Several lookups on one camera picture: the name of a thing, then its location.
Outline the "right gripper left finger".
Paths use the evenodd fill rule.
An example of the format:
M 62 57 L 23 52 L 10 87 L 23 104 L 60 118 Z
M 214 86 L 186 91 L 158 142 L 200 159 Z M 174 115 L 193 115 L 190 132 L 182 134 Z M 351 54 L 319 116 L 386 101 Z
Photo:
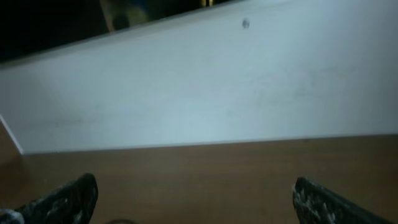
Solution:
M 88 224 L 98 199 L 95 176 L 87 173 L 16 209 L 1 210 L 1 224 Z

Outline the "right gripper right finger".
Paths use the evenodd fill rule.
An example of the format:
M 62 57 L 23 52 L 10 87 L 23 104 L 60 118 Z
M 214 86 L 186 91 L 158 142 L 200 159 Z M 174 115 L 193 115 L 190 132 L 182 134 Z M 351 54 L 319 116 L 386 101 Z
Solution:
M 297 218 L 305 224 L 392 224 L 305 177 L 292 187 Z

